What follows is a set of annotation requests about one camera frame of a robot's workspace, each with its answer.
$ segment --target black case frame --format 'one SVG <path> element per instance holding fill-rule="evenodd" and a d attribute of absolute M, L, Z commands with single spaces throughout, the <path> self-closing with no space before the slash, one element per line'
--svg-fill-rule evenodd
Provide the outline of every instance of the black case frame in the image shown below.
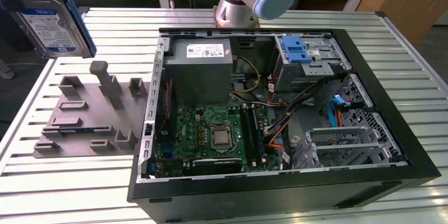
<path fill-rule="evenodd" d="M 438 170 L 413 135 L 406 122 L 377 80 L 352 39 L 342 29 L 221 29 L 165 28 L 173 36 L 196 32 L 241 31 L 262 33 L 330 33 L 352 64 L 374 103 L 408 166 L 330 170 L 313 173 L 284 172 L 276 176 L 221 179 L 176 179 L 160 183 L 136 183 L 138 148 L 134 151 L 128 201 L 137 203 L 157 223 L 225 219 L 310 210 L 358 207 L 405 187 L 418 186 L 440 177 Z"/>

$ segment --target yellow wire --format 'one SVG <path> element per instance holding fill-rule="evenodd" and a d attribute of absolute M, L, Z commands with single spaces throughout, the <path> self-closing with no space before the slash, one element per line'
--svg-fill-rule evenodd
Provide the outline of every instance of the yellow wire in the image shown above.
<path fill-rule="evenodd" d="M 238 58 L 241 59 L 241 60 L 244 60 L 245 61 L 245 63 L 248 63 L 249 65 L 250 65 L 250 67 L 253 68 L 253 70 L 254 70 L 254 72 L 257 73 L 257 82 L 256 82 L 256 84 L 253 85 L 253 87 L 252 88 L 249 88 L 249 89 L 246 89 L 246 90 L 233 90 L 233 91 L 230 91 L 230 93 L 246 93 L 246 92 L 250 92 L 253 89 L 256 89 L 257 87 L 258 87 L 258 84 L 260 84 L 260 73 L 258 73 L 258 70 L 257 70 L 257 68 L 253 66 L 253 64 L 248 61 L 248 59 L 245 59 L 242 56 L 238 56 Z"/>

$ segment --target sticker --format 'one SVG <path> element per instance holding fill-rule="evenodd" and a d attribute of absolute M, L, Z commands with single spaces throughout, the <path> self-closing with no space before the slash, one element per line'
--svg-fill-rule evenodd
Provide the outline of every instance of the sticker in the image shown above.
<path fill-rule="evenodd" d="M 222 44 L 189 44 L 186 46 L 186 58 L 224 57 Z"/>
<path fill-rule="evenodd" d="M 273 83 L 268 83 L 268 90 L 269 90 L 269 92 L 273 93 L 273 91 L 274 91 L 274 85 L 273 85 Z"/>
<path fill-rule="evenodd" d="M 60 17 L 54 9 L 25 9 L 22 17 L 33 29 L 40 42 L 53 52 L 73 52 L 76 50 L 72 38 L 58 24 Z"/>
<path fill-rule="evenodd" d="M 281 158 L 282 158 L 282 160 L 289 164 L 290 157 L 289 157 L 289 155 L 286 154 L 286 152 L 282 152 Z"/>

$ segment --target green circuit board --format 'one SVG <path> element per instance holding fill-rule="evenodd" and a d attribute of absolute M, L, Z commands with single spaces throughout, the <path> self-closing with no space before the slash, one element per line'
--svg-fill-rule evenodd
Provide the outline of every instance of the green circuit board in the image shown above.
<path fill-rule="evenodd" d="M 268 125 L 265 107 L 256 107 L 258 125 Z M 212 145 L 212 131 L 216 127 L 229 127 L 232 146 L 217 150 Z M 238 106 L 204 106 L 198 108 L 178 108 L 176 123 L 176 141 L 173 143 L 173 156 L 158 160 L 162 166 L 164 177 L 181 176 L 180 166 L 182 160 L 197 158 L 234 157 L 242 160 L 242 172 L 277 170 L 276 154 L 265 156 L 265 163 L 252 166 L 245 160 L 244 137 L 241 133 Z"/>

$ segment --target blue drive bracket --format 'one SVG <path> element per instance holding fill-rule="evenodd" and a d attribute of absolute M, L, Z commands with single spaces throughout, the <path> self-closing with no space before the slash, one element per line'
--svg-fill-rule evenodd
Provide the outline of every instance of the blue drive bracket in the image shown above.
<path fill-rule="evenodd" d="M 306 44 L 298 36 L 281 36 L 281 41 L 289 63 L 309 63 L 313 61 L 306 53 Z"/>
<path fill-rule="evenodd" d="M 74 0 L 64 0 L 64 1 L 65 1 L 66 9 L 70 12 L 72 18 L 74 20 L 77 29 L 78 29 L 78 31 L 81 33 L 84 42 L 85 42 L 85 44 L 86 44 L 86 46 L 89 48 L 89 51 L 90 51 L 90 54 L 92 54 L 90 56 L 94 57 L 94 55 L 96 55 L 96 46 L 94 46 L 92 37 L 89 35 L 89 31 L 86 30 L 86 27 L 85 27 L 85 24 L 84 24 L 84 21 L 82 21 L 82 17 L 80 15 L 78 11 L 77 11 Z"/>

